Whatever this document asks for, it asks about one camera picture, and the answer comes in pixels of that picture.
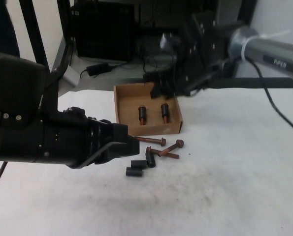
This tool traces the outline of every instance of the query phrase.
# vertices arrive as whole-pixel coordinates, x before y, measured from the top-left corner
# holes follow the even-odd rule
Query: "power adapter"
[[[86,67],[89,76],[99,75],[110,72],[113,69],[108,63],[104,62],[98,65],[91,65]]]

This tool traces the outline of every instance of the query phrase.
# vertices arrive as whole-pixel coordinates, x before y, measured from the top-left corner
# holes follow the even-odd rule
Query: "black robotic arm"
[[[128,127],[87,118],[72,107],[50,113],[43,94],[63,76],[43,65],[0,53],[0,161],[65,164],[80,169],[139,154]]]

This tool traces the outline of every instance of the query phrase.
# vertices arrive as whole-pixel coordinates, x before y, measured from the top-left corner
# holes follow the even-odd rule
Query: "gray robotic arm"
[[[287,74],[293,79],[293,45],[261,38],[250,27],[240,27],[228,45],[231,60],[250,59]]]
[[[244,59],[269,66],[293,79],[292,44],[263,38],[242,22],[216,26],[213,19],[213,13],[194,14],[178,36],[163,35],[161,49],[174,53],[176,63],[161,75],[147,75],[161,85],[162,94],[190,96],[194,91],[213,88],[211,85],[216,81],[230,84],[228,69]]]

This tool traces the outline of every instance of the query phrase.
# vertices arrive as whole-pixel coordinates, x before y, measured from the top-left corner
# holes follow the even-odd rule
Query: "black cylindrical spacer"
[[[131,168],[146,169],[147,161],[131,161]]]
[[[142,177],[143,171],[142,169],[127,167],[126,176]]]
[[[147,166],[149,168],[156,167],[154,154],[152,152],[150,152],[149,150],[146,150],[145,156],[146,156],[146,160],[147,160]]]
[[[146,107],[145,106],[140,106],[138,108],[138,119],[144,119],[146,121]]]
[[[167,103],[161,105],[162,117],[169,117],[169,106]]]

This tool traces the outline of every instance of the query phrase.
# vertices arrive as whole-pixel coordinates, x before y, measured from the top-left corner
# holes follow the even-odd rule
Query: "black electronics box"
[[[78,0],[71,8],[79,57],[130,61],[134,56],[134,4]]]

